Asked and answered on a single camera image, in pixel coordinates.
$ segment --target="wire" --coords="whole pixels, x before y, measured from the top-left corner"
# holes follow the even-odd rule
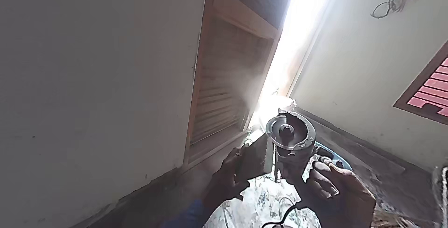
[[[384,15],[382,15],[382,16],[376,16],[376,15],[375,15],[375,11],[376,11],[381,5],[386,4],[386,3],[388,4],[388,10],[387,10],[386,14],[384,14]],[[378,6],[372,11],[372,14],[370,14],[370,15],[371,15],[372,17],[376,18],[376,19],[380,19],[380,18],[387,17],[387,16],[389,15],[390,10],[391,10],[391,3],[393,3],[393,0],[389,0],[389,1],[387,1],[387,2],[383,2],[383,3],[378,4]]]
[[[264,228],[266,225],[280,225],[280,226],[284,227],[284,226],[283,226],[283,223],[285,222],[286,218],[288,217],[288,214],[289,214],[290,212],[292,212],[295,208],[296,208],[296,205],[295,205],[295,204],[294,204],[293,206],[289,207],[289,208],[286,210],[286,212],[284,213],[284,215],[283,215],[283,219],[282,219],[280,222],[267,222],[267,223],[265,223],[263,226],[261,226],[261,228]]]
[[[380,18],[384,18],[387,17],[390,13],[390,11],[392,12],[400,12],[401,10],[403,10],[403,8],[405,7],[405,3],[406,0],[401,0],[400,5],[397,6],[397,4],[395,3],[395,0],[389,0],[387,2],[383,2],[378,4],[378,6],[372,11],[372,14],[370,14],[372,17],[376,18],[376,19],[380,19]],[[383,4],[387,4],[388,5],[388,10],[386,12],[386,14],[382,15],[382,16],[377,16],[375,14],[375,11]]]

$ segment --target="white wall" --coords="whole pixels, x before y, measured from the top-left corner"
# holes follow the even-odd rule
[[[335,0],[291,94],[299,107],[386,151],[431,169],[448,156],[448,126],[392,107],[448,40],[448,0]]]
[[[204,0],[0,0],[0,226],[64,228],[182,165]]]

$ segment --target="sunlight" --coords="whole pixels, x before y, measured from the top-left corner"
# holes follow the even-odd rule
[[[285,96],[315,34],[328,0],[291,0],[283,32],[249,126],[277,115],[278,95]]]

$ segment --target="wooden door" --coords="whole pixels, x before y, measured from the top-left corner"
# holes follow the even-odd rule
[[[245,133],[280,39],[288,3],[205,0],[184,167]]]

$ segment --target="hand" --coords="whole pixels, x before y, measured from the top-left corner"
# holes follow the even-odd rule
[[[235,171],[242,161],[244,154],[243,148],[233,148],[224,159],[221,168],[213,174],[209,185],[207,186],[202,202],[206,210],[211,214],[224,201],[233,198],[243,200],[240,193],[250,186],[248,181],[235,181]]]
[[[322,228],[370,227],[375,197],[350,170],[316,161],[306,183],[296,178],[303,204],[316,213]]]

